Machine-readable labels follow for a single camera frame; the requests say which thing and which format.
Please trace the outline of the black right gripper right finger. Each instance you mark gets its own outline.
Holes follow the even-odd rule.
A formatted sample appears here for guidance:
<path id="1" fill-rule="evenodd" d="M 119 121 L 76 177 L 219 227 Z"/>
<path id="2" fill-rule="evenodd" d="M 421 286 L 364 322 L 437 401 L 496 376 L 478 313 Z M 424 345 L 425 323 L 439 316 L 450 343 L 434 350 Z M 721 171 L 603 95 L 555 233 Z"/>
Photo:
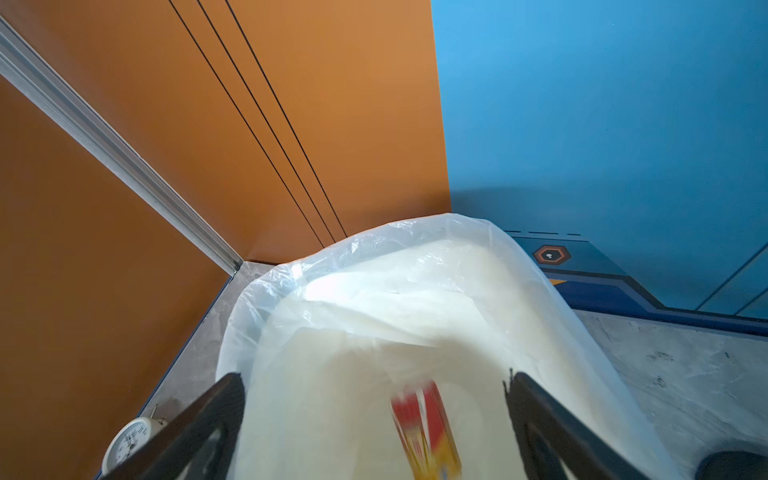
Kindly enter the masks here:
<path id="1" fill-rule="evenodd" d="M 526 373 L 510 373 L 505 399 L 529 479 L 645 477 Z"/>

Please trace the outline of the red gold label bottle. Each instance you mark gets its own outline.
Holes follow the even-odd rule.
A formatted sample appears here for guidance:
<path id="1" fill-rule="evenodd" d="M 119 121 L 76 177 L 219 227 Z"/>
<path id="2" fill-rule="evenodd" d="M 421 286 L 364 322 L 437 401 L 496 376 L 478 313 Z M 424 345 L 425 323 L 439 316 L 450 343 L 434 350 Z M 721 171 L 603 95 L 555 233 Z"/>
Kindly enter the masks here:
<path id="1" fill-rule="evenodd" d="M 414 479 L 462 477 L 442 396 L 433 380 L 393 396 L 390 409 Z"/>

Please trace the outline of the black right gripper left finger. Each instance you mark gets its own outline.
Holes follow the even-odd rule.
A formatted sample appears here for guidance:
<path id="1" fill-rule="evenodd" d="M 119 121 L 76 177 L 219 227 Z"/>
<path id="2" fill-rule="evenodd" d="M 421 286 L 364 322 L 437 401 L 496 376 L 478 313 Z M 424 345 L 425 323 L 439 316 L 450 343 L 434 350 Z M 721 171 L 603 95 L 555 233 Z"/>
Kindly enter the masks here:
<path id="1" fill-rule="evenodd" d="M 229 373 L 106 477 L 225 480 L 244 409 L 241 375 Z"/>

